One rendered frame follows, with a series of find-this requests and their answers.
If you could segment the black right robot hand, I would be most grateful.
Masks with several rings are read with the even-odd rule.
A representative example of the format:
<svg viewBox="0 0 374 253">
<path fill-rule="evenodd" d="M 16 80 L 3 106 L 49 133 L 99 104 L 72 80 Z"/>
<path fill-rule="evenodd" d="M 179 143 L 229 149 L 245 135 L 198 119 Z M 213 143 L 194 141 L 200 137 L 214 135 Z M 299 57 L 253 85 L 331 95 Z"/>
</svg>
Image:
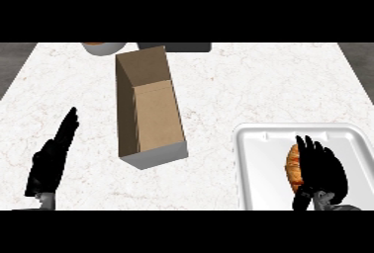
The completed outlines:
<svg viewBox="0 0 374 253">
<path fill-rule="evenodd" d="M 340 160 L 330 148 L 309 136 L 297 136 L 303 184 L 299 186 L 293 210 L 304 211 L 313 196 L 325 193 L 328 203 L 338 205 L 347 195 L 347 178 Z"/>
</svg>

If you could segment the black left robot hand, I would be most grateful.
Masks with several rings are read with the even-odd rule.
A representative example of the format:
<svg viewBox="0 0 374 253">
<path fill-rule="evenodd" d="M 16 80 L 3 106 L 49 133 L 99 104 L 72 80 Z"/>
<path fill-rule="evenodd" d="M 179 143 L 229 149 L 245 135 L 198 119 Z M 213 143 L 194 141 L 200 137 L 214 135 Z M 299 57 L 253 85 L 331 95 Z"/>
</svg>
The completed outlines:
<svg viewBox="0 0 374 253">
<path fill-rule="evenodd" d="M 71 108 L 64 117 L 56 136 L 47 140 L 41 150 L 32 156 L 32 167 L 25 188 L 27 197 L 56 192 L 77 128 L 77 109 Z"/>
</svg>

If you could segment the golden brown croissant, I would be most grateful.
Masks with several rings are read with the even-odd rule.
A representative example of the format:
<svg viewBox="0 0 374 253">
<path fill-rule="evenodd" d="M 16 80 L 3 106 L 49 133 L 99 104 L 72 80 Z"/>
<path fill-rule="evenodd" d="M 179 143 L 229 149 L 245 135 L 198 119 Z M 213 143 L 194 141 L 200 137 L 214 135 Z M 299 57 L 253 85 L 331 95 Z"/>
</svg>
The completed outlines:
<svg viewBox="0 0 374 253">
<path fill-rule="evenodd" d="M 300 185 L 304 183 L 302 177 L 302 167 L 300 167 L 300 152 L 299 146 L 294 144 L 288 156 L 287 156 L 287 164 L 285 164 L 285 171 L 288 182 L 291 184 L 293 191 L 299 190 Z"/>
</svg>

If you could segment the white tray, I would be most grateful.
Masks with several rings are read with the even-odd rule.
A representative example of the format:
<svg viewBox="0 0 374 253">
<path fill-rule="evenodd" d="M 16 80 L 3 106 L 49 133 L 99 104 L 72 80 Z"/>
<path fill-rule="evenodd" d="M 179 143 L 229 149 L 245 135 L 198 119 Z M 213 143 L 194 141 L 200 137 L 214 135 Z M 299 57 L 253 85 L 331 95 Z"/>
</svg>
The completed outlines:
<svg viewBox="0 0 374 253">
<path fill-rule="evenodd" d="M 294 192 L 285 164 L 296 136 L 309 136 L 338 158 L 349 183 L 344 205 L 374 211 L 374 147 L 352 124 L 242 124 L 232 135 L 239 208 L 290 211 Z"/>
</svg>

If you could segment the open cardboard box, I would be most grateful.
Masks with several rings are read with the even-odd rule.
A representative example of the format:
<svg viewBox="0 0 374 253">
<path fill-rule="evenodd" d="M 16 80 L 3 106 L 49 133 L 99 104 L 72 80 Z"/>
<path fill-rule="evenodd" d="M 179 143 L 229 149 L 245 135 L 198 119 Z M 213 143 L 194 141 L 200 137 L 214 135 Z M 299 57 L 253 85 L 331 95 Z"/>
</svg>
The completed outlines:
<svg viewBox="0 0 374 253">
<path fill-rule="evenodd" d="M 188 158 L 163 46 L 115 55 L 118 157 L 137 169 Z"/>
</svg>

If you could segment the grey bowl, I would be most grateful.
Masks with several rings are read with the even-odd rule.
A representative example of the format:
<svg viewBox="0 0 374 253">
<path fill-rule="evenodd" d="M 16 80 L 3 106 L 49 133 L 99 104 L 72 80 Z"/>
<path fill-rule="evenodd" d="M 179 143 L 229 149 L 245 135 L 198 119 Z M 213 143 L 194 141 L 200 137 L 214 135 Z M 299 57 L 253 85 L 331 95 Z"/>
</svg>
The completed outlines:
<svg viewBox="0 0 374 253">
<path fill-rule="evenodd" d="M 84 42 L 83 47 L 86 51 L 96 56 L 105 56 L 115 53 L 126 45 L 124 42 Z"/>
</svg>

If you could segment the dark grey flat appliance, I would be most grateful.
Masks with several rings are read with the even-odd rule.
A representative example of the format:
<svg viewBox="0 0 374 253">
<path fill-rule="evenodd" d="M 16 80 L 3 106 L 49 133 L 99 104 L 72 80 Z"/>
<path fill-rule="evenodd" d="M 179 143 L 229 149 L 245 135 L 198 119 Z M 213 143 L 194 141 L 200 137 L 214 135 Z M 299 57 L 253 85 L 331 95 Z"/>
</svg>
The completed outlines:
<svg viewBox="0 0 374 253">
<path fill-rule="evenodd" d="M 163 46 L 167 52 L 210 52 L 210 42 L 139 42 L 140 49 Z"/>
</svg>

